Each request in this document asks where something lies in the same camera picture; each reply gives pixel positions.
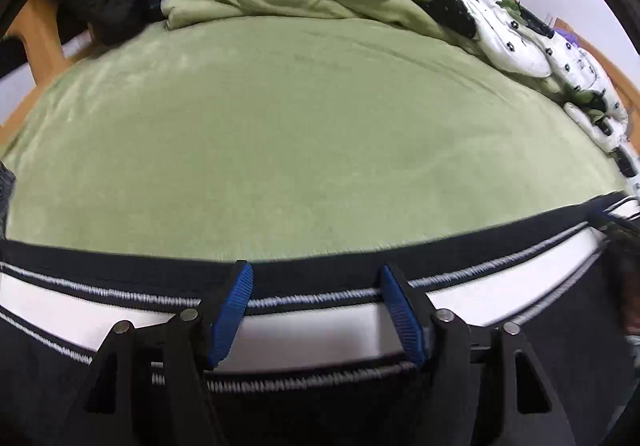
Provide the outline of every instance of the wooden bed frame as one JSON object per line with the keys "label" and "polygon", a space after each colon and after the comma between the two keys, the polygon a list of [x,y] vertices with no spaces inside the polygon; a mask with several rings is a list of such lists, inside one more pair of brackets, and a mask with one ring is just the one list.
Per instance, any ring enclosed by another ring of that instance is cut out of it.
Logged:
{"label": "wooden bed frame", "polygon": [[[28,0],[9,27],[8,36],[19,38],[27,55],[36,86],[22,99],[3,125],[0,125],[0,146],[7,145],[22,127],[27,115],[46,87],[60,73],[90,54],[93,43],[70,58],[66,58],[60,44],[54,0]],[[556,27],[573,32],[571,27],[558,19]],[[582,47],[596,57],[609,74],[618,94],[630,115],[629,137],[640,150],[640,91],[625,74],[587,40],[578,36]]]}

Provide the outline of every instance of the metal screw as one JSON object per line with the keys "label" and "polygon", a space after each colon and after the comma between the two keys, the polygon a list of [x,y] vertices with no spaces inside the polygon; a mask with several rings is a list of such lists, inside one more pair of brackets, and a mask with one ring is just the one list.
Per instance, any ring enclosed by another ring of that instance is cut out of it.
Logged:
{"label": "metal screw", "polygon": [[436,318],[440,321],[450,322],[456,316],[449,309],[438,309],[436,311]]}
{"label": "metal screw", "polygon": [[116,334],[124,334],[130,328],[131,328],[130,322],[128,322],[127,320],[122,320],[122,321],[119,321],[118,323],[116,323],[116,325],[113,326],[113,332],[116,333]]}
{"label": "metal screw", "polygon": [[504,329],[504,331],[507,334],[510,334],[511,336],[515,336],[516,334],[518,334],[520,332],[520,325],[518,325],[517,323],[514,323],[512,321],[508,321],[507,323],[505,323],[502,328]]}
{"label": "metal screw", "polygon": [[182,321],[191,321],[195,320],[198,317],[198,311],[193,309],[192,307],[185,309],[180,313],[180,319]]}

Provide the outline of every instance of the white blanket with black flowers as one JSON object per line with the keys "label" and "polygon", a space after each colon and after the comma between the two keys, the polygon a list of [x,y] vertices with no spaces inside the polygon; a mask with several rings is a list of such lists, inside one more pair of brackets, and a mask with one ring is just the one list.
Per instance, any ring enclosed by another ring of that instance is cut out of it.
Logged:
{"label": "white blanket with black flowers", "polygon": [[[564,105],[567,115],[604,152],[622,146],[631,154],[632,167],[640,172],[638,155],[626,139],[627,112],[604,69],[589,52],[572,46],[513,0],[414,1],[438,22],[476,40],[496,68],[534,78],[559,78],[574,98]],[[594,125],[596,122],[607,133]],[[636,179],[640,175],[630,182],[634,190],[640,189],[635,187],[640,184]]]}

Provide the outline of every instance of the green fitted sheet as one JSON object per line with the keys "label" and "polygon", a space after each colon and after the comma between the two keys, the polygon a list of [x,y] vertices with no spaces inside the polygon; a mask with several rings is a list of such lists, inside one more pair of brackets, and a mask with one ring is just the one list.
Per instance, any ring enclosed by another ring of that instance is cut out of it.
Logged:
{"label": "green fitted sheet", "polygon": [[364,19],[156,24],[40,99],[7,235],[202,259],[379,249],[624,188],[561,108]]}

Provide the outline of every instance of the blue rubber tip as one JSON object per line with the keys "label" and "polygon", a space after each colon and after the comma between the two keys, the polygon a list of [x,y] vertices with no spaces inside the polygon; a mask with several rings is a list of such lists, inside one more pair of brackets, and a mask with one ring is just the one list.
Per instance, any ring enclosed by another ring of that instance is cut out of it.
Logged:
{"label": "blue rubber tip", "polygon": [[418,367],[423,366],[428,359],[424,330],[388,266],[384,266],[380,272],[380,289],[404,353],[409,361]]}
{"label": "blue rubber tip", "polygon": [[246,263],[225,299],[220,317],[211,326],[212,345],[209,351],[209,362],[212,368],[229,354],[253,289],[254,270],[251,264]]}

